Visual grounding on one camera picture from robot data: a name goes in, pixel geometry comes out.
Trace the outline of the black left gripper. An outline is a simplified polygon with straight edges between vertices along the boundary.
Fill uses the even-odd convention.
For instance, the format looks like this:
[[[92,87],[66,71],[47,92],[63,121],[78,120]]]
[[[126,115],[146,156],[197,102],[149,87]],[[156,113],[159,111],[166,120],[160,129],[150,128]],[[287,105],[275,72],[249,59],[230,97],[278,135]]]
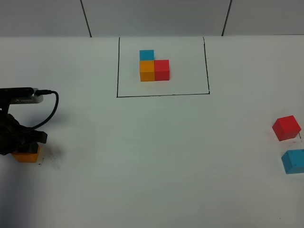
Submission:
[[[19,132],[28,128],[20,125],[19,122],[10,114],[0,114],[0,154],[9,153],[36,153],[38,144],[47,143],[47,134],[45,132],[31,132],[30,137],[25,133]]]

